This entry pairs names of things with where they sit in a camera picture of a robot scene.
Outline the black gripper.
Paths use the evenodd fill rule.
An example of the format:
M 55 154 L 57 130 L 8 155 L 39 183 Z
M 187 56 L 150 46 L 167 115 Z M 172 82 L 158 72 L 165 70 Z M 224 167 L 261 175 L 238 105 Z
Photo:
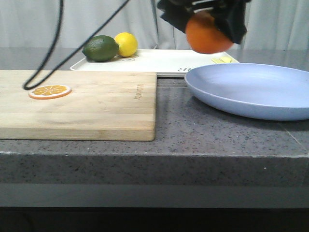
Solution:
M 194 13 L 209 10 L 214 24 L 233 43 L 240 44 L 247 29 L 244 24 L 248 0 L 160 0 L 157 8 L 161 18 L 185 32 L 185 26 Z

